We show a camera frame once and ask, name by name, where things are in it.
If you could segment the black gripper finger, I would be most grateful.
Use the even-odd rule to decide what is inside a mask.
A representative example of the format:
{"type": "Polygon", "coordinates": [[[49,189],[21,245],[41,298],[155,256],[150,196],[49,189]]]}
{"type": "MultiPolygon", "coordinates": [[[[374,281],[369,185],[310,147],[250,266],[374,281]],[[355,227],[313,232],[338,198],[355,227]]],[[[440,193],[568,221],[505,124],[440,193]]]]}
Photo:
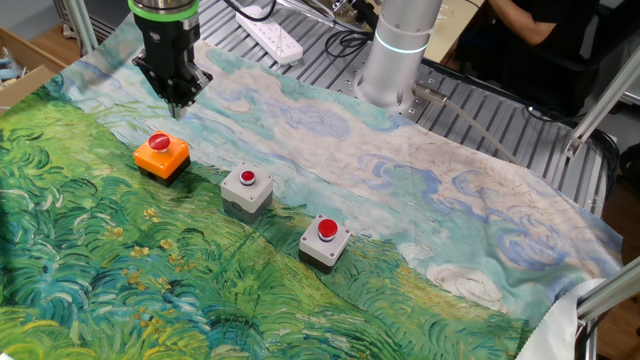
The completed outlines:
{"type": "Polygon", "coordinates": [[[210,73],[199,68],[189,69],[187,77],[176,78],[172,85],[172,117],[181,120],[212,80],[210,73]]]}
{"type": "Polygon", "coordinates": [[[139,55],[132,60],[132,63],[139,68],[145,78],[151,85],[152,89],[168,106],[170,115],[176,118],[176,105],[173,101],[172,86],[169,80],[158,75],[145,61],[143,55],[139,55]]]}

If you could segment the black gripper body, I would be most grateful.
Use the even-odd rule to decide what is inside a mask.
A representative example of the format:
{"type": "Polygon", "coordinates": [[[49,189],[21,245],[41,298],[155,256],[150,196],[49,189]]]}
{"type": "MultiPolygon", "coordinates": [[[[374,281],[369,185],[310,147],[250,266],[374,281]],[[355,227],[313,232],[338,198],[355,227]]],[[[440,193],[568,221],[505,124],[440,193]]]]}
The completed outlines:
{"type": "Polygon", "coordinates": [[[162,22],[135,18],[143,36],[144,49],[135,65],[150,82],[196,78],[193,45],[199,39],[195,18],[162,22]]]}

